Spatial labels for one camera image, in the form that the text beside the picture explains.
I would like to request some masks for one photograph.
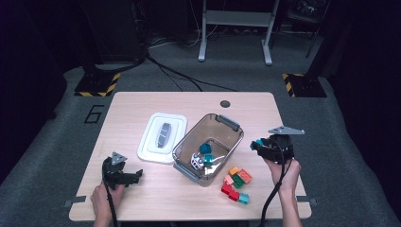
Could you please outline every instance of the toy block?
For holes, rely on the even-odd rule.
[[[230,198],[230,199],[233,200],[233,201],[238,201],[238,199],[239,199],[239,193],[236,192],[236,191],[234,191],[234,190],[232,190],[232,191],[230,192],[230,194],[228,194],[228,198]]]
[[[233,191],[233,188],[229,184],[224,183],[221,187],[221,191],[227,195],[230,195],[231,191]]]
[[[231,178],[230,177],[230,175],[227,175],[227,176],[225,176],[225,178],[224,178],[224,182],[226,183],[226,184],[229,184],[229,185],[231,185],[231,184],[233,184],[233,178]]]
[[[245,184],[244,180],[242,180],[242,178],[239,177],[238,174],[234,174],[234,175],[232,176],[232,178],[233,178],[233,181],[234,181],[234,186],[235,186],[236,188],[240,188],[242,185]]]
[[[213,156],[212,154],[207,153],[207,154],[204,155],[203,159],[204,159],[204,164],[205,165],[211,166],[213,164],[213,159],[215,159],[215,156]]]
[[[245,171],[245,169],[241,169],[236,173],[245,183],[249,183],[251,181],[252,176]]]
[[[206,153],[211,153],[212,152],[212,148],[210,147],[209,144],[202,144],[200,145],[200,153],[201,154],[206,154]]]
[[[236,174],[238,172],[238,168],[237,167],[232,167],[229,171],[228,174],[230,174],[230,176],[233,177],[234,174]]]
[[[241,193],[239,194],[238,202],[248,204],[250,202],[250,196],[248,194]]]

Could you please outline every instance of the red block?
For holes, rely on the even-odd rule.
[[[236,191],[234,191],[234,190],[232,190],[232,191],[230,192],[230,194],[228,194],[228,198],[230,198],[230,199],[233,200],[233,201],[238,201],[238,199],[239,199],[239,193],[236,192]]]
[[[251,181],[252,176],[245,171],[244,169],[239,170],[236,173],[242,180],[244,180],[245,183],[249,183]]]
[[[233,191],[233,188],[230,185],[224,183],[223,186],[221,187],[221,191],[227,195],[230,195],[230,193]]]

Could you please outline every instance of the plastic bin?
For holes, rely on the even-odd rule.
[[[223,115],[207,114],[173,149],[174,167],[191,181],[208,186],[225,166],[243,137],[244,131],[235,121]],[[210,146],[210,153],[201,153],[201,146],[204,144]]]

